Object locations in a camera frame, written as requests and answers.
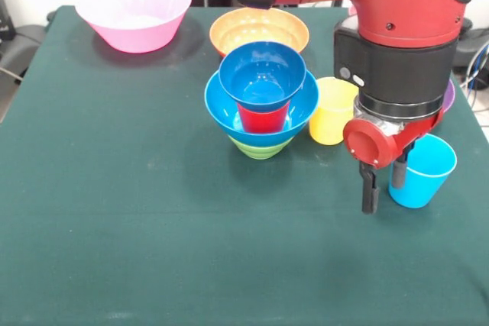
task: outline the bowl rim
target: bowl rim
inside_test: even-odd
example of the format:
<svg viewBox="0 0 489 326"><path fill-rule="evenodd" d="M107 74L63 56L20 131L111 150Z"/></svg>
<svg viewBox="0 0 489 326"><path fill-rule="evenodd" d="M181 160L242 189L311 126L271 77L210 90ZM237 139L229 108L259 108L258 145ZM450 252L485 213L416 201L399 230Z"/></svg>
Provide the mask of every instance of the bowl rim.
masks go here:
<svg viewBox="0 0 489 326"><path fill-rule="evenodd" d="M443 112L448 112L450 108L452 108L453 104L455 103L455 100L457 99L457 91L455 89L455 84L452 80L452 78L450 77L449 79L449 86L447 87L447 89L445 90L445 94L443 95L443 97L445 97L445 95L451 91L453 96L452 98L450 99L448 105L445 107L443 106Z"/></svg>
<svg viewBox="0 0 489 326"><path fill-rule="evenodd" d="M263 152L265 150L277 149L277 148L280 148L282 150L282 148L284 148L294 138L294 137L290 137L289 139L285 140L284 142L279 143L279 144L275 144L275 145L267 145L266 147L256 147L255 145L249 145L249 144L242 143L241 141L237 140L236 138L232 137L231 135L228 135L228 137L229 137L229 139L231 139L231 141L234 144L239 144L245 148L251 148L254 150L259 150L260 152Z"/></svg>
<svg viewBox="0 0 489 326"><path fill-rule="evenodd" d="M150 27L115 27L114 25L108 25L108 24L101 24L97 23L94 21L90 21L89 17L86 16L86 7L82 4L82 2L78 1L74 7L76 10L76 13L87 23L93 24L96 27L103 27L103 28L108 28L110 30L117 30L117 31L139 31L139 30L147 30L155 27L160 27L164 24L170 23L172 21L175 21L182 15L184 15L190 8L190 5L192 4L192 0L183 0L181 1L183 3L183 10L179 11L176 15L172 15L171 17L161 19L159 23L150 26Z"/></svg>
<svg viewBox="0 0 489 326"><path fill-rule="evenodd" d="M212 76L210 77L209 81L207 82L206 89L204 91L204 96L205 96L204 99L205 99L207 111L210 113L210 115L212 116L212 118L214 119L214 121L216 121L219 125L225 127L226 129L229 129L230 131L234 131L234 132L239 133L239 134L245 134L245 135L248 135L250 137L276 137L276 136L279 136L281 134L285 134L288 131L295 130L298 127L300 127L301 125L304 125L314 115L314 112L316 112L316 109L318 108L318 105L319 105L319 87L318 87L318 83L316 81L315 76L309 70L306 70L306 78L304 79L304 83L303 84L305 84L306 83L306 80L308 78L310 78L311 81L313 82L313 85L315 86L317 98L316 98L316 103L314 105L314 108L311 110L311 112L301 122L298 122L297 124L295 124L294 126L291 126L287 130L282 130L282 131L278 131L278 132L275 132L275 133L257 134L257 133L248 133L246 131L238 131L238 130L234 129L233 127L228 126L227 124L224 124L221 120L219 120L212 113L212 110L209 107L209 102L207 100L207 92L209 90L209 86L211 85L211 82L214 80L215 77L219 77L219 71L218 70L212 74Z"/></svg>
<svg viewBox="0 0 489 326"><path fill-rule="evenodd" d="M276 46L284 47L286 49L289 49L290 51L292 51L293 53L295 53L299 57L300 64L303 66L303 69L304 69L303 81L291 93L289 93L286 97L284 97L284 98L282 98L282 99L280 99L278 101L274 101L274 102L271 102L271 103L269 103L269 102L268 103L251 103L251 102L243 101L242 99L233 96L233 94L231 93L231 91L228 91L226 89L226 87L224 87L224 84L222 83L221 68L222 68L222 65L225 63L225 61L234 52L238 52L239 49L241 49L243 47L252 47L252 45L256 45L256 44L274 44ZM229 95L229 97L231 97L233 100L235 100L237 103L239 103L243 107L246 107L248 110L251 110L251 108L250 107L247 107L247 106L255 106L257 108L268 106L268 105L272 105L272 106L280 105L280 106L283 106L284 105L284 102L287 102L287 101L291 100L291 98L294 97L294 95L296 93L298 93L298 91L303 86L304 81L306 80L306 76L307 76L307 65L306 65L306 61L303 59L303 57L300 55L300 53L298 53L297 51L295 51L292 47L289 47L289 46L287 46L285 44L281 44L280 42L276 42L276 41L255 41L255 42L250 42L248 44L241 45L240 47L234 49L231 53L229 53L228 55L226 55L226 57L224 59L222 59L221 63L219 64L218 72L219 72L219 82L221 83L221 87Z"/></svg>
<svg viewBox="0 0 489 326"><path fill-rule="evenodd" d="M216 40L216 37L213 37L213 34L214 34L214 30L218 27L218 25L223 22L226 18L228 18L230 15L235 15L235 14L239 14L239 13L247 13L249 11L268 11L270 13L276 13L276 14L282 14L282 15L286 15L288 18L294 20L297 22L297 24L300 25L300 27L305 30L306 32L306 38L305 40L300 43L300 46L298 47L297 50L295 50L297 53L302 53L304 51L304 49L306 48L306 46L309 44L309 41L310 41L310 32L309 32L309 28L307 27L307 24L304 23L304 21L302 19L300 19L299 17L297 17L296 15L293 15L292 13L288 12L288 11L284 11L282 9L277 9L277 8L269 8L269 9L255 9L255 8L249 8L249 7L243 7L243 8L236 8L232 11L227 11L226 13L224 13L223 15L219 16L211 25L210 29L209 29L209 39L211 41L211 44L214 46L214 48L223 56L226 56L228 53L224 53L224 50L222 50L218 44L217 44L217 40Z"/></svg>

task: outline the stacked bowls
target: stacked bowls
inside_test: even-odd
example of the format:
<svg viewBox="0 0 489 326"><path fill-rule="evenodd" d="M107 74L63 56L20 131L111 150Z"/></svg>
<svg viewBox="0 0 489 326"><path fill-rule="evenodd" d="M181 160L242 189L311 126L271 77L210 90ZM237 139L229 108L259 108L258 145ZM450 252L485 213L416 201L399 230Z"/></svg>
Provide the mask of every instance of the stacked bowls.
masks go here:
<svg viewBox="0 0 489 326"><path fill-rule="evenodd" d="M310 119L319 102L314 76L292 48L270 41L230 52L206 86L206 107L247 156L279 153Z"/></svg>

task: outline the orange bowl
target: orange bowl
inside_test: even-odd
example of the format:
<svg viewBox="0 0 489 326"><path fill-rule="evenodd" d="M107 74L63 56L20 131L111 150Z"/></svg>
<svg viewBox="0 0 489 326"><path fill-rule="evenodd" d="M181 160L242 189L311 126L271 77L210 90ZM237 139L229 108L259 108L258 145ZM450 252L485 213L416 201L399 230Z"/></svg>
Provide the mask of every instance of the orange bowl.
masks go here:
<svg viewBox="0 0 489 326"><path fill-rule="evenodd" d="M209 36L221 56L255 41L275 41L300 53L309 29L298 17L280 9L239 8L215 20Z"/></svg>

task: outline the blue cup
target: blue cup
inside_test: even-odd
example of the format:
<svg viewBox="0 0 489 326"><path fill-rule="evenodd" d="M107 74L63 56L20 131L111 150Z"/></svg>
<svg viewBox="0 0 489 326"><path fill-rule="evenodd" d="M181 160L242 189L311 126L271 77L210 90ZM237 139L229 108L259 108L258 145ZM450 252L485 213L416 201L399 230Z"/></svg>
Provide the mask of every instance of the blue cup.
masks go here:
<svg viewBox="0 0 489 326"><path fill-rule="evenodd" d="M390 167L389 193L406 208L427 205L457 166L457 155L443 139L427 134L417 140L407 159L406 182L402 189L392 186Z"/></svg>
<svg viewBox="0 0 489 326"><path fill-rule="evenodd" d="M253 112L272 112L285 106L306 78L306 63L292 48L258 41L229 53L219 67L225 92Z"/></svg>

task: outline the pink bowl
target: pink bowl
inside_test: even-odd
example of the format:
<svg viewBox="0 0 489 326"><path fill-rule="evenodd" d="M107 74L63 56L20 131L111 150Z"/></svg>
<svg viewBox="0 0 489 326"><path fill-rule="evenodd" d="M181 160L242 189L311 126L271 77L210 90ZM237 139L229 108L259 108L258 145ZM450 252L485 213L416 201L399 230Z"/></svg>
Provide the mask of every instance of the pink bowl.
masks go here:
<svg viewBox="0 0 489 326"><path fill-rule="evenodd" d="M109 45L147 53L172 41L192 0L80 0L76 11Z"/></svg>

